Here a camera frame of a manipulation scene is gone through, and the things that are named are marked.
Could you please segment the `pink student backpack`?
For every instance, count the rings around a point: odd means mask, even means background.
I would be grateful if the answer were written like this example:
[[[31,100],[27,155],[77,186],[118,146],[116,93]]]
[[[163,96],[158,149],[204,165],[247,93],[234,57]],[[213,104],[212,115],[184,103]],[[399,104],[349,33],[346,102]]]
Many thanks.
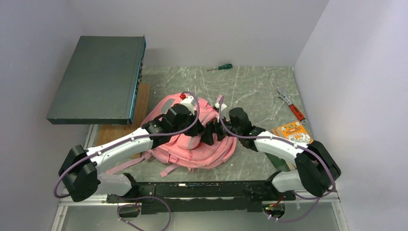
[[[209,102],[203,98],[199,99],[199,122],[203,126],[208,122],[215,120],[217,122],[218,112],[213,108]],[[143,120],[143,124],[153,120],[156,116],[164,114],[170,106],[173,106],[182,101],[181,93],[168,95],[164,97],[158,105],[147,115]],[[186,167],[188,169],[215,168],[226,162],[235,152],[237,146],[237,138],[227,136],[223,140],[218,141],[216,134],[210,135],[214,143],[212,145],[204,143],[204,134],[196,137],[179,134],[173,136],[168,143],[148,150],[140,158],[132,159],[120,164],[106,173],[114,174],[124,170],[130,166],[136,165],[144,159],[154,157],[158,161],[171,164],[164,171],[160,173],[165,177],[169,172],[178,167]]]

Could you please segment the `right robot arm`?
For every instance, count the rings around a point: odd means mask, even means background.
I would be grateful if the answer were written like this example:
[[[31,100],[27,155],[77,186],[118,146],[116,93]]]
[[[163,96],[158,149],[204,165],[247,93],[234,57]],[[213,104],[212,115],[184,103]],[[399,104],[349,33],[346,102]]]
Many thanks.
[[[229,120],[217,117],[203,125],[204,142],[208,144],[212,144],[214,139],[237,138],[247,149],[278,157],[295,166],[295,170],[291,171],[278,170],[265,181],[265,193],[271,200],[289,191],[306,190],[317,199],[336,190],[335,181],[341,170],[319,141],[300,143],[278,137],[254,126],[240,107],[230,110]]]

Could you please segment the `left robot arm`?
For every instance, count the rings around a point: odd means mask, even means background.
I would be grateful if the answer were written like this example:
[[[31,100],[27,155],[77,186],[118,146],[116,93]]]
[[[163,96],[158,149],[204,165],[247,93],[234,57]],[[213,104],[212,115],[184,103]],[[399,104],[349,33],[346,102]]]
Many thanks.
[[[193,128],[199,120],[200,112],[198,105],[189,109],[186,105],[177,103],[165,114],[122,138],[89,149],[82,145],[74,146],[58,172],[54,196],[60,199],[70,197],[74,202],[89,198],[109,181],[109,178],[102,175],[114,161],[168,143],[172,137]]]

